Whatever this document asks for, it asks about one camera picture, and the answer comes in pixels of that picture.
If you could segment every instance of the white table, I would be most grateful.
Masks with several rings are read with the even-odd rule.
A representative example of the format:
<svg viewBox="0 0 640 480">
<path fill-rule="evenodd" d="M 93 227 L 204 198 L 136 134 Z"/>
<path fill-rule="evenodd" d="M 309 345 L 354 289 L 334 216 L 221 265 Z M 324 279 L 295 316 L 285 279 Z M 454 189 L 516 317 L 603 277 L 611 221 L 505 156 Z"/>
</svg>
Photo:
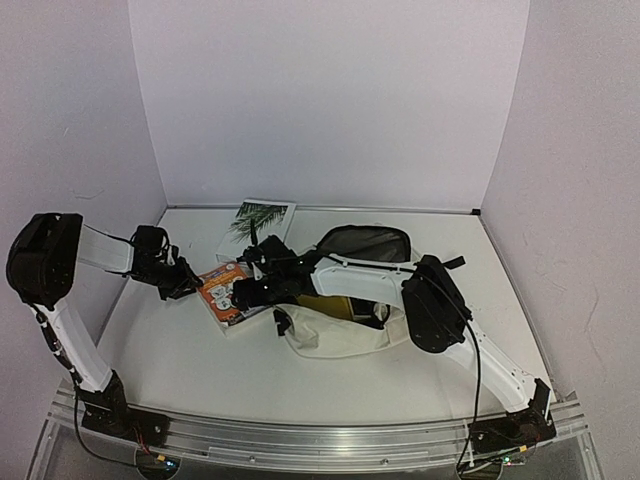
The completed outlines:
<svg viewBox="0 0 640 480">
<path fill-rule="evenodd" d="M 235 210 L 168 210 L 160 222 L 196 273 Z M 507 355 L 550 384 L 522 308 L 478 217 L 426 213 L 298 210 L 287 244 L 296 251 L 332 227 L 382 224 L 405 230 L 420 253 L 451 272 L 474 319 Z M 475 378 L 410 341 L 371 355 L 312 360 L 279 338 L 270 313 L 227 338 L 196 296 L 162 302 L 156 289 L 128 282 L 99 349 L 117 370 L 130 403 L 176 413 L 267 423 L 372 425 L 469 417 Z M 503 411 L 486 389 L 481 412 Z"/>
</svg>

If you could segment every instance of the book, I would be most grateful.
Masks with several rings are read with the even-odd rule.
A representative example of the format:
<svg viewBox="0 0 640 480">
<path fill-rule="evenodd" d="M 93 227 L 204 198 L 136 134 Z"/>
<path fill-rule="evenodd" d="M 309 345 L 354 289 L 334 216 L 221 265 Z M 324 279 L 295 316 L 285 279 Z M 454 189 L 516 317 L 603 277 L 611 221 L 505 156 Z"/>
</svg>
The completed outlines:
<svg viewBox="0 0 640 480">
<path fill-rule="evenodd" d="M 249 275 L 244 268 L 236 262 L 225 263 L 200 275 L 204 282 L 203 286 L 198 289 L 200 298 L 207 305 L 209 313 L 225 335 L 228 335 L 231 330 L 237 331 L 239 325 L 244 324 L 249 318 L 265 309 L 265 307 L 260 307 L 241 312 L 233 306 L 231 302 L 233 282 L 248 277 Z"/>
<path fill-rule="evenodd" d="M 227 233 L 216 250 L 220 263 L 235 262 L 251 245 L 251 225 L 255 225 L 258 242 L 269 235 L 286 240 L 296 204 L 247 199 L 236 213 Z"/>
</svg>

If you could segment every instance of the gray wall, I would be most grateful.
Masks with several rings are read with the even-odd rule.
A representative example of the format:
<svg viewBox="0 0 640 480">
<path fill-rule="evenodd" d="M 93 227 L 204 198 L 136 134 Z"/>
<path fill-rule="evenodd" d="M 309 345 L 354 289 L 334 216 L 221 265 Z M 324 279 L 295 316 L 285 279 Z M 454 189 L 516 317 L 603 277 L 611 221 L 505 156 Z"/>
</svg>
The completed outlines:
<svg viewBox="0 0 640 480">
<path fill-rule="evenodd" d="M 166 201 L 140 96 L 126 0 L 3 2 L 0 258 L 42 211 L 129 235 Z M 94 335 L 122 280 L 79 269 L 72 295 Z M 0 478 L 22 478 L 62 370 L 0 280 Z"/>
<path fill-rule="evenodd" d="M 640 3 L 532 2 L 483 216 L 607 478 L 640 466 Z"/>
<path fill-rule="evenodd" d="M 169 203 L 252 196 L 479 207 L 528 8 L 528 0 L 131 2 Z"/>
</svg>

